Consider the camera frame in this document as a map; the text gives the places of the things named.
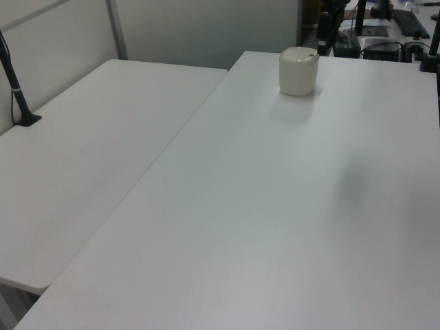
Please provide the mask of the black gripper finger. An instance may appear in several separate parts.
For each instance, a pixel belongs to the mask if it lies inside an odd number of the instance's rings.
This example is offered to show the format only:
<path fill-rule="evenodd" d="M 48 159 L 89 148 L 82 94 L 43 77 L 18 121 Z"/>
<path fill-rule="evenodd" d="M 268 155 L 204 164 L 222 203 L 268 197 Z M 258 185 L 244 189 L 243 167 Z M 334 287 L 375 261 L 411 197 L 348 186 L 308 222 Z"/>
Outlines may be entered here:
<path fill-rule="evenodd" d="M 340 24 L 341 24 L 341 15 L 334 14 L 331 18 L 330 45 L 334 45 L 337 40 Z"/>
<path fill-rule="evenodd" d="M 318 45 L 325 46 L 329 36 L 330 29 L 330 14 L 328 12 L 321 12 L 318 22 Z"/>

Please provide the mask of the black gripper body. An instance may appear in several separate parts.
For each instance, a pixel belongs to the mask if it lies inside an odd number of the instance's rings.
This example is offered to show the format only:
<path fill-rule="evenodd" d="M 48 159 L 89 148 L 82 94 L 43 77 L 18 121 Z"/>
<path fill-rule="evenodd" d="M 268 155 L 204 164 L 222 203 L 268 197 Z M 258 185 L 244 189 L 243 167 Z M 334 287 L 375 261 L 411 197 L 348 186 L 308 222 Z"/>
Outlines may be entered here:
<path fill-rule="evenodd" d="M 335 15 L 344 12 L 347 0 L 321 0 L 321 13 Z"/>

